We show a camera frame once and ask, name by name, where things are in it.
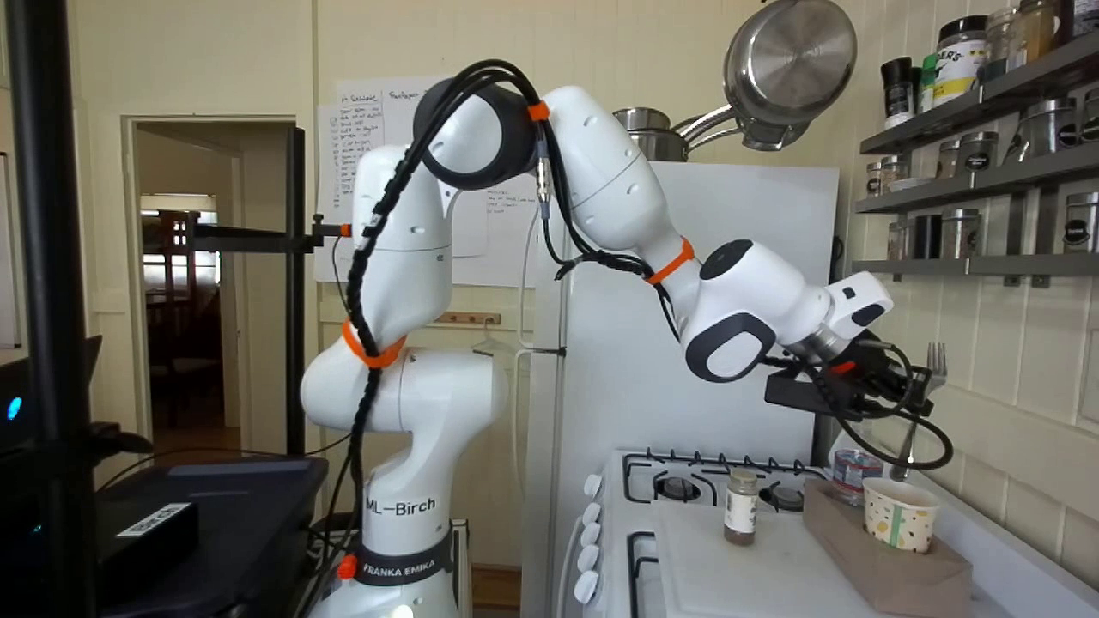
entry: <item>small bottle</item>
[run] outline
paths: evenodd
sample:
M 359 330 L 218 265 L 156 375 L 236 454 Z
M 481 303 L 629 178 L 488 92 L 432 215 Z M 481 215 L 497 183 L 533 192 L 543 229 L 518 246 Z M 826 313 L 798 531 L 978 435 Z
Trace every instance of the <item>small bottle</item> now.
M 725 540 L 735 547 L 755 542 L 755 469 L 742 469 L 742 466 L 727 469 Z

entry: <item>kitchen utensil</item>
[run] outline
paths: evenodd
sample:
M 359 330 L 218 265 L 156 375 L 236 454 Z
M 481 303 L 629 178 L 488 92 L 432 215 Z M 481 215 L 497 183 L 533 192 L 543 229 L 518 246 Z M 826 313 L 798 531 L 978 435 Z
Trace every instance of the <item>kitchen utensil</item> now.
M 670 116 L 654 106 L 613 113 L 651 160 L 687 160 L 687 140 L 670 126 Z
M 937 500 L 931 490 L 890 476 L 865 476 L 865 531 L 903 551 L 927 551 Z
M 751 15 L 725 54 L 725 99 L 742 144 L 781 152 L 850 84 L 857 26 L 832 0 L 777 0 Z

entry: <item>wall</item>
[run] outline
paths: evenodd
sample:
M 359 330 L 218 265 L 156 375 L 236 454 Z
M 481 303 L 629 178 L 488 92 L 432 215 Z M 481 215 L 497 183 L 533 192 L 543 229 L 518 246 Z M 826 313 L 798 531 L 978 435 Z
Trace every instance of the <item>wall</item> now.
M 878 65 L 897 54 L 920 57 L 937 26 L 963 15 L 985 15 L 1006 0 L 842 0 L 851 15 L 861 57 L 858 73 L 810 134 L 806 157 L 845 170 L 850 243 L 857 257 L 885 257 L 890 215 L 857 215 L 865 160 L 858 140 L 878 131 Z M 971 202 L 985 215 L 991 243 L 1003 233 L 1003 199 Z M 897 313 L 884 337 L 919 359 L 927 342 L 949 342 L 949 384 L 933 392 L 940 423 L 960 458 L 933 476 L 1020 531 L 1032 547 L 1099 582 L 1099 400 L 1097 400 L 1097 282 L 1055 279 L 1051 287 L 1003 287 L 1000 279 L 890 282 Z
M 845 227 L 857 253 L 884 246 L 884 219 L 851 215 L 861 163 L 858 137 L 878 131 L 878 63 L 923 54 L 933 31 L 965 9 L 1000 0 L 842 0 L 858 25 L 861 57 L 850 92 L 788 154 L 748 154 L 735 140 L 701 152 L 701 160 L 838 163 L 845 170 Z M 605 106 L 664 106 L 690 116 L 723 104 L 723 63 L 751 0 L 466 0 L 466 2 L 364 2 L 364 0 L 97 0 L 75 2 L 75 57 L 82 106 L 82 199 L 97 215 L 91 240 L 91 309 L 108 332 L 97 389 L 105 415 L 135 417 L 135 282 L 121 274 L 135 229 L 125 215 L 121 120 L 126 113 L 291 113 L 311 126 L 335 104 L 342 80 L 439 74 L 471 57 L 503 54 L 551 89 L 588 84 Z M 1086 342 L 1097 341 L 1090 279 L 1051 290 L 995 282 L 909 279 L 893 286 L 899 309 L 885 337 L 906 349 L 949 341 L 952 384 L 937 417 L 963 458 L 937 476 L 1023 531 L 1039 548 L 1099 582 L 1097 425 L 1083 415 Z M 511 304 L 511 296 L 461 290 L 458 304 Z M 335 287 L 315 303 L 319 342 L 335 341 L 342 309 Z M 477 342 L 486 332 L 438 332 L 445 342 Z M 496 425 L 466 458 L 492 476 L 461 476 L 458 503 L 474 512 L 474 556 L 518 562 L 518 493 L 497 485 L 517 466 L 508 425 Z

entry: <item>black cable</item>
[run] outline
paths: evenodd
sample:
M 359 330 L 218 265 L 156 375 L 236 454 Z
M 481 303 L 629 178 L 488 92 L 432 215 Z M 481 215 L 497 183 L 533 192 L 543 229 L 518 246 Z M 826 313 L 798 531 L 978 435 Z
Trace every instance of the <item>black cable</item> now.
M 336 498 L 342 498 L 342 487 L 345 487 L 347 469 L 351 469 L 351 458 L 345 458 L 342 474 L 336 474 L 336 485 L 335 485 L 335 493 L 329 493 L 329 503 L 326 503 L 326 519 L 322 519 L 322 551 L 319 551 L 319 558 L 315 558 L 314 582 L 311 582 L 305 598 L 298 599 L 298 618 L 311 611 L 311 605 L 314 605 L 314 598 L 315 598 L 315 590 L 319 590 L 322 571 L 335 562 L 335 551 L 329 551 L 335 542 L 329 542 L 329 535 L 335 535 Z
M 876 412 L 873 417 L 890 417 L 890 415 L 897 415 L 897 417 L 906 417 L 906 423 L 914 423 L 914 425 L 920 425 L 920 428 L 927 428 L 937 444 L 940 444 L 940 458 L 937 461 L 903 461 L 906 454 L 885 454 L 885 451 L 878 451 L 878 447 L 873 447 L 868 438 L 861 438 L 857 428 L 851 428 L 851 423 L 850 423 L 850 408 L 842 408 L 842 400 L 838 398 L 828 398 L 826 392 L 828 392 L 828 384 L 821 384 L 826 379 L 821 375 L 816 375 L 816 369 L 806 369 L 810 379 L 816 379 L 816 384 L 821 389 L 821 396 L 826 396 L 826 400 L 828 400 L 828 408 L 832 408 L 832 415 L 834 415 L 834 423 L 865 451 L 865 454 L 873 454 L 873 458 L 878 458 L 884 463 L 890 463 L 890 466 L 909 466 L 909 469 L 937 469 L 937 466 L 944 466 L 949 461 L 956 461 L 956 444 L 952 444 L 952 435 L 944 433 L 944 428 L 937 428 L 931 417 L 923 417 L 923 415 L 914 415 L 914 412 L 906 412 L 909 405 L 914 405 L 914 384 L 919 384 L 919 367 L 906 359 L 906 352 L 897 346 L 897 342 L 884 342 L 884 349 L 885 352 L 893 352 L 897 356 L 897 363 L 899 363 L 899 369 L 903 369 L 903 392 L 899 392 L 899 398 L 890 405 L 890 408 L 884 408 L 884 412 Z
M 390 215 L 399 205 L 399 197 L 413 183 L 413 170 L 424 163 L 426 147 L 438 140 L 445 123 L 454 116 L 454 108 L 461 108 L 461 104 L 466 104 L 474 92 L 481 92 L 488 84 L 517 84 L 530 106 L 538 104 L 538 92 L 533 89 L 533 81 L 508 63 L 488 57 L 488 63 L 474 63 L 464 73 L 458 73 L 451 80 L 451 84 L 445 89 L 426 131 L 416 134 L 416 140 L 406 147 L 401 160 L 394 163 L 391 178 L 385 183 L 385 192 L 371 210 L 371 219 L 364 222 L 364 229 L 359 229 L 360 246 L 351 257 L 345 304 L 347 304 L 347 318 L 351 318 L 351 326 L 353 326 L 353 332 L 359 332 L 359 341 L 360 341 L 368 356 L 379 356 L 379 341 L 376 341 L 371 322 L 364 318 L 360 287 L 364 287 L 364 274 L 368 274 L 371 253 L 379 246 L 379 238 L 385 233 Z M 543 154 L 551 160 L 561 215 L 567 222 L 567 233 L 571 233 L 573 246 L 582 250 L 576 260 L 598 260 L 605 266 L 631 271 L 631 274 L 651 279 L 654 266 L 641 257 L 636 257 L 636 253 L 609 253 L 609 250 L 598 250 L 598 246 L 588 243 L 588 238 L 573 222 L 573 205 L 571 205 L 571 192 L 567 192 L 567 170 L 565 170 L 565 157 L 561 157 L 561 147 L 558 147 L 558 134 L 554 134 L 551 123 L 537 123 L 537 134 L 538 134 L 538 147 L 548 147 Z M 678 332 L 674 314 L 670 314 L 666 287 L 664 286 L 654 286 L 654 287 L 656 287 L 656 296 L 664 303 L 670 330 Z M 376 408 L 379 389 L 382 389 L 382 369 L 371 367 L 368 369 L 368 389 L 364 389 L 360 405 L 359 405 L 353 423 L 351 423 L 351 444 L 347 444 L 347 458 L 345 458 L 345 463 L 351 466 L 353 487 L 359 487 L 353 490 L 359 522 L 364 522 L 360 519 L 364 514 L 360 438 L 364 438 L 364 425 L 368 425 L 368 415 Z

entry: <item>white refrigerator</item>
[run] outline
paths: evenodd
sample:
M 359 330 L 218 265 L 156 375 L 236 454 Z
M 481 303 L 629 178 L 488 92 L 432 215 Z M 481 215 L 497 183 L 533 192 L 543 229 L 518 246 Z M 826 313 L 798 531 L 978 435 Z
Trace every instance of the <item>white refrigerator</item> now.
M 706 260 L 748 238 L 806 282 L 828 282 L 834 253 L 834 167 L 656 163 L 674 222 Z M 537 342 L 565 356 L 530 359 L 524 615 L 551 615 L 565 595 L 565 551 L 584 507 L 582 485 L 622 447 L 810 458 L 816 415 L 764 400 L 766 369 L 706 384 L 670 337 L 656 290 L 582 265 L 537 290 Z

